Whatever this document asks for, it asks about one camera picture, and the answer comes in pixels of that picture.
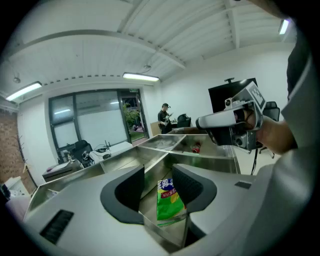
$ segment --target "ceiling light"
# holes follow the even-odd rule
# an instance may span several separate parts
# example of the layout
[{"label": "ceiling light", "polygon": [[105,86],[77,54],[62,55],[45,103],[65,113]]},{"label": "ceiling light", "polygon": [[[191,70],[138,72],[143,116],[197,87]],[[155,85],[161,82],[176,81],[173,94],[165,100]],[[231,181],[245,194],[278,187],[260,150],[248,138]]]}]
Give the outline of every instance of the ceiling light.
[{"label": "ceiling light", "polygon": [[61,111],[58,111],[58,112],[54,112],[55,115],[58,115],[58,114],[61,114],[61,113],[64,113],[64,112],[69,112],[71,111],[71,109],[64,109],[64,110],[61,110]]},{"label": "ceiling light", "polygon": [[281,27],[280,32],[279,32],[280,35],[283,35],[284,33],[286,33],[288,25],[289,25],[289,21],[284,19],[281,23],[281,26],[280,26]]},{"label": "ceiling light", "polygon": [[156,76],[136,74],[136,73],[127,73],[127,72],[123,74],[123,78],[146,80],[146,81],[152,81],[152,82],[156,82],[159,80],[159,77],[156,77]]},{"label": "ceiling light", "polygon": [[24,88],[18,90],[17,92],[11,94],[10,96],[8,96],[7,98],[5,98],[7,101],[12,101],[18,97],[20,97],[21,95],[24,95],[28,92],[31,92],[35,89],[38,89],[40,88],[42,85],[40,82],[34,82],[32,84],[29,84],[27,86],[25,86]]}]

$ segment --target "office chair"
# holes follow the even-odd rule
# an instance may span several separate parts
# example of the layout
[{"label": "office chair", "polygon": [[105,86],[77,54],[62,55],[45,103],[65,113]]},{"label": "office chair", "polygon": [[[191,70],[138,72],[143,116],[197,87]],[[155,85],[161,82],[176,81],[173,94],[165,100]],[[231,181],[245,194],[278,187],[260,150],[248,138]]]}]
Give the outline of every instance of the office chair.
[{"label": "office chair", "polygon": [[181,114],[179,115],[177,119],[177,128],[182,128],[182,127],[190,127],[191,124],[191,117],[188,117],[186,114]]},{"label": "office chair", "polygon": [[[278,108],[277,103],[275,101],[269,101],[266,103],[265,108],[263,110],[263,115],[271,118],[272,120],[278,122],[280,116],[280,108]],[[261,151],[268,149],[266,146],[260,149],[259,154]],[[272,152],[272,159],[275,158],[275,153]]]},{"label": "office chair", "polygon": [[83,160],[82,154],[86,151],[87,153],[92,151],[91,145],[86,140],[80,140],[74,143],[74,148],[72,149],[73,156],[83,164],[83,167],[88,167],[89,163]]}]

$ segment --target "computer monitor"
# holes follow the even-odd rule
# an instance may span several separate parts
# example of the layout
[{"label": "computer monitor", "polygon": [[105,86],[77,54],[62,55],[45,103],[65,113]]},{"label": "computer monitor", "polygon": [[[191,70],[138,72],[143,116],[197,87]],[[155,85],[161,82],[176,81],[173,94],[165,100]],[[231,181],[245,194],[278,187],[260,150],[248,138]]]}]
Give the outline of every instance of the computer monitor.
[{"label": "computer monitor", "polygon": [[255,78],[249,78],[210,88],[209,94],[213,112],[223,111],[226,108],[225,100],[236,95],[251,82],[254,82],[258,86]]}]

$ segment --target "man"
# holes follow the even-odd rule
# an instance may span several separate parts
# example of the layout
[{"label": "man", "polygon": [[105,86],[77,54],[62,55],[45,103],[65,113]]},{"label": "man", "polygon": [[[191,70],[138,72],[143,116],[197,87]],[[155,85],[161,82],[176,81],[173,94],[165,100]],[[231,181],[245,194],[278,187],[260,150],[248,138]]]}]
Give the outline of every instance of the man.
[{"label": "man", "polygon": [[171,122],[169,120],[169,116],[171,115],[167,113],[168,108],[169,105],[167,103],[163,103],[162,108],[158,113],[159,127],[161,129],[162,134],[167,134],[172,131]]},{"label": "man", "polygon": [[[276,2],[273,0],[249,0],[255,5],[261,7],[266,12],[280,18],[286,19],[287,17],[277,7]],[[310,50],[306,39],[303,34],[297,32],[296,45],[288,58],[287,67],[287,87],[288,94],[292,92],[294,86],[298,82],[309,56]],[[248,128],[255,125],[255,117],[249,111],[244,113],[244,118],[248,124]],[[271,118],[264,116],[261,129],[256,133],[256,139],[264,146],[269,148],[276,154],[284,154],[290,149],[296,148],[297,144],[295,138],[286,123],[286,121],[276,122]]]}]

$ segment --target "chip bag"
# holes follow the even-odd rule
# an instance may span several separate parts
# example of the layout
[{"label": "chip bag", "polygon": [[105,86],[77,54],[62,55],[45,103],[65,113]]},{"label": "chip bag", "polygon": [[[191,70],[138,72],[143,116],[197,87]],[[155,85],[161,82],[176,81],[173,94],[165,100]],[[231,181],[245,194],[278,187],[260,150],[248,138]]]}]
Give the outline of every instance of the chip bag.
[{"label": "chip bag", "polygon": [[164,226],[183,220],[187,210],[174,188],[172,178],[159,180],[157,184],[157,225]]}]

